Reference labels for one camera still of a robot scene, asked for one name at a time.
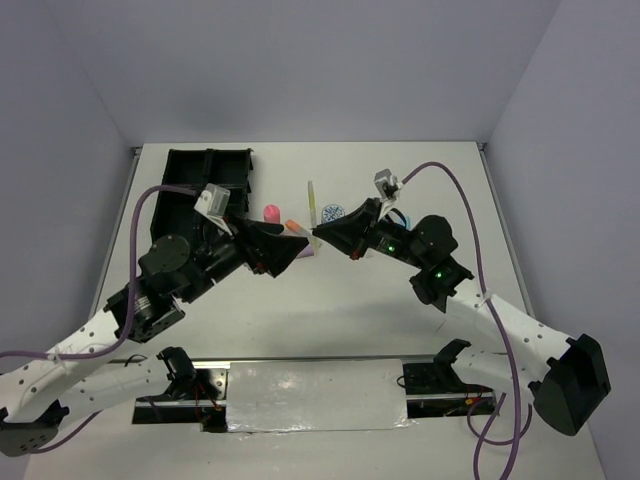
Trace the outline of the yellow thin pen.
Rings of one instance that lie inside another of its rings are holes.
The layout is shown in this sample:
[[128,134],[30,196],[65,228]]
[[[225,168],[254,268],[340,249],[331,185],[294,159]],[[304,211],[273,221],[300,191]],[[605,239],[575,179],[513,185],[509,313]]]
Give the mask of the yellow thin pen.
[[[307,182],[307,194],[308,194],[308,205],[309,205],[309,215],[310,215],[310,226],[313,234],[313,230],[317,227],[317,210],[316,210],[316,201],[315,201],[315,192],[314,185],[311,180]],[[311,236],[312,240],[312,248],[314,251],[314,255],[317,255],[319,252],[319,240],[315,236]]]

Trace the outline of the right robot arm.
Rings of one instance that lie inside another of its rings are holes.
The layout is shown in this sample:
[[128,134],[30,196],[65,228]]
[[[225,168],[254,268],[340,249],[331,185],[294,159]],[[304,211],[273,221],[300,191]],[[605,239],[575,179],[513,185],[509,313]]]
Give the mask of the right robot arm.
[[444,217],[428,215],[406,229],[382,219],[382,206],[368,199],[313,234],[353,260],[374,250],[416,268],[410,279],[416,297],[442,313],[453,338],[434,369],[442,389],[475,383],[509,390],[517,382],[521,399],[548,426],[576,435],[611,391],[601,345],[550,328],[482,290],[478,276],[453,258],[458,243]]

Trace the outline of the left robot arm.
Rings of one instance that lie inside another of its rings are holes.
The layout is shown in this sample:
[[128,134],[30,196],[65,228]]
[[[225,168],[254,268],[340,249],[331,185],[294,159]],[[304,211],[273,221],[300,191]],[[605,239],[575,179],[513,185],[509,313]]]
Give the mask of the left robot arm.
[[192,303],[240,267],[277,277],[309,244],[282,228],[230,217],[229,232],[216,231],[192,246],[177,234],[154,241],[135,268],[138,289],[111,296],[103,309],[43,358],[1,378],[1,452],[7,457],[45,449],[68,424],[133,398],[182,399],[199,385],[181,347],[165,347],[127,367],[107,369],[185,316]]

